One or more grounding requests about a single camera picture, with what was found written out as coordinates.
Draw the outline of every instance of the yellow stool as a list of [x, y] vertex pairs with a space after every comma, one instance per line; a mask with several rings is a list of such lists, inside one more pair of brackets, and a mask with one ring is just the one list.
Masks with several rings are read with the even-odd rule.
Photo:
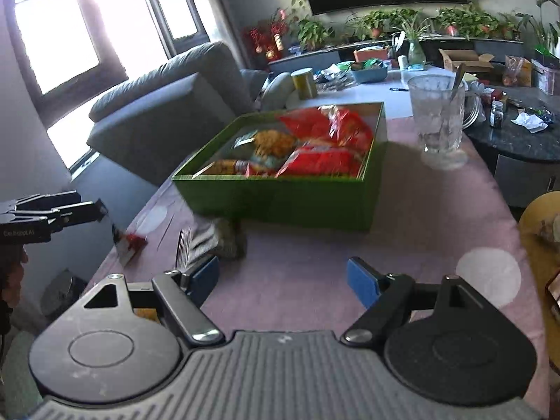
[[560, 369], [560, 324], [552, 316], [553, 300], [550, 295], [545, 295], [545, 286], [558, 272], [560, 266], [556, 262], [555, 250], [542, 242], [534, 232], [539, 228], [542, 220], [551, 218], [557, 213], [560, 213], [560, 191], [549, 192], [535, 199], [519, 221], [521, 242], [527, 251], [535, 277], [547, 333], [548, 355], [555, 372], [559, 372]]

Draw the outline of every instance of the metal screw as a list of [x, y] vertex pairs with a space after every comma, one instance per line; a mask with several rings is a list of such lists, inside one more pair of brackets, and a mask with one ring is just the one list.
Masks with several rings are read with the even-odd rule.
[[344, 339], [353, 344], [365, 344], [372, 340], [373, 334], [369, 330], [350, 330], [344, 335]]
[[204, 333], [197, 333], [196, 335], [192, 335], [192, 338], [200, 343], [209, 343], [210, 341], [217, 340], [221, 336], [222, 333], [219, 330], [213, 328]]

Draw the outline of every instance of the gray sofa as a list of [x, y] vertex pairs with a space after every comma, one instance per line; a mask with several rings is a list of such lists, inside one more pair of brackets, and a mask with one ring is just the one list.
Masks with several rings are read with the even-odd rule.
[[88, 145], [161, 185], [228, 123], [256, 110], [267, 76], [240, 71], [222, 42], [195, 47], [104, 94], [90, 112], [95, 125]]

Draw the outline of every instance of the white cylinder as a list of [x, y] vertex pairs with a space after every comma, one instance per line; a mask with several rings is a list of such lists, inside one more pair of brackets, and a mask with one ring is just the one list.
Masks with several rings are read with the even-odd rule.
[[406, 55], [401, 55], [399, 57], [399, 68], [401, 71], [408, 69], [408, 58], [406, 57]]

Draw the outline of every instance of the ribbed gray surface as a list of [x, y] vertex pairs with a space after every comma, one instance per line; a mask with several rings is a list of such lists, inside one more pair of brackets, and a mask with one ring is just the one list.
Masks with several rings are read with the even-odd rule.
[[219, 349], [199, 350], [160, 393], [135, 405], [84, 409], [47, 401], [33, 420], [532, 420], [517, 399], [492, 408], [454, 408], [400, 385], [369, 350], [331, 332], [238, 332]]

